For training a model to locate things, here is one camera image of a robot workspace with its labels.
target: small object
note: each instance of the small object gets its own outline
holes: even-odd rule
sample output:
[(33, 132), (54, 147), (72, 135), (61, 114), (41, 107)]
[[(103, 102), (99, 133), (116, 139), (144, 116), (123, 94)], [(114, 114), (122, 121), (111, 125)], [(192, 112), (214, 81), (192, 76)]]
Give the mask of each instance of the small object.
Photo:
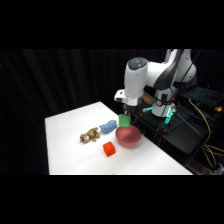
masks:
[(100, 125), (100, 129), (103, 133), (109, 133), (117, 128), (117, 121), (111, 120), (107, 124)]
[(115, 147), (112, 142), (108, 142), (107, 144), (103, 145), (104, 152), (106, 153), (107, 157), (110, 157), (115, 154)]
[(130, 118), (128, 115), (120, 114), (119, 115), (119, 126), (123, 128), (130, 127)]
[(154, 104), (151, 106), (151, 107), (149, 107), (149, 108), (144, 108), (142, 111), (143, 111), (143, 113), (149, 113), (152, 109), (153, 109), (153, 106), (154, 106)]
[(92, 140), (93, 142), (96, 141), (96, 139), (100, 138), (99, 133), (97, 132), (98, 128), (93, 128), (91, 130), (89, 130), (86, 134), (81, 135), (80, 136), (80, 141), (82, 143), (87, 143), (90, 140)]
[(140, 141), (141, 132), (133, 125), (128, 128), (120, 127), (116, 130), (116, 138), (120, 145), (133, 147)]
[(216, 111), (216, 112), (222, 112), (222, 107), (216, 107), (216, 108), (215, 108), (215, 111)]

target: blue toy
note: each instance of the blue toy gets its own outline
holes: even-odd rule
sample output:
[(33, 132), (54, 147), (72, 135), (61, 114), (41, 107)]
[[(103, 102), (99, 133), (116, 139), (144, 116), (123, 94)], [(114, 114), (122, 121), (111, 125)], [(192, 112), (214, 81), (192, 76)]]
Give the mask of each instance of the blue toy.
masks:
[(109, 133), (117, 128), (117, 121), (109, 121), (107, 124), (100, 125), (100, 129), (103, 133)]

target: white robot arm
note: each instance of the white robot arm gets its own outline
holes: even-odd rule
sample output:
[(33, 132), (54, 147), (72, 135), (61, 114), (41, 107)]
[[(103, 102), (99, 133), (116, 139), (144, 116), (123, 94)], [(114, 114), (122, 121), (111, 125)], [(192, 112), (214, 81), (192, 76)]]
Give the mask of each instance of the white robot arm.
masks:
[(174, 110), (175, 106), (171, 102), (176, 90), (173, 83), (189, 82), (196, 74), (190, 54), (191, 49), (175, 49), (172, 52), (168, 50), (166, 61), (161, 64), (144, 58), (130, 60), (125, 71), (125, 89), (116, 93), (115, 101), (124, 103), (127, 112), (134, 114), (147, 85), (157, 89), (152, 113), (158, 117), (167, 117), (170, 108)]

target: green light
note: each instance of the green light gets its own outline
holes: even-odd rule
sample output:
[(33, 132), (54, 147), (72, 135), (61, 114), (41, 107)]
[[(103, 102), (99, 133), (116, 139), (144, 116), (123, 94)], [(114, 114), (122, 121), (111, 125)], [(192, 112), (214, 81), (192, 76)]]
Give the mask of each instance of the green light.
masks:
[(169, 108), (168, 112), (167, 112), (167, 118), (165, 120), (165, 124), (169, 124), (171, 117), (173, 116), (173, 111), (171, 110), (171, 107)]
[(153, 106), (154, 106), (154, 104), (152, 105), (152, 107), (149, 107), (149, 108), (145, 108), (145, 109), (143, 109), (143, 112), (146, 112), (146, 111), (150, 111), (150, 110), (152, 110), (152, 109), (153, 109)]

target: yellow toy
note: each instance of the yellow toy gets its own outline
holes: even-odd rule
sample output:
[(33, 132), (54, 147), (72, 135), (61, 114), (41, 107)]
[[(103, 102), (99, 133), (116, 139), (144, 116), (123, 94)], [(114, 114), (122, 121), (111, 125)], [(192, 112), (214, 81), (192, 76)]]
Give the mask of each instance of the yellow toy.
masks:
[(93, 128), (93, 129), (89, 130), (86, 134), (81, 135), (80, 136), (80, 141), (82, 143), (87, 143), (90, 140), (92, 140), (93, 142), (95, 142), (96, 139), (99, 139), (100, 138), (100, 135), (97, 132), (97, 130), (98, 130), (98, 128)]

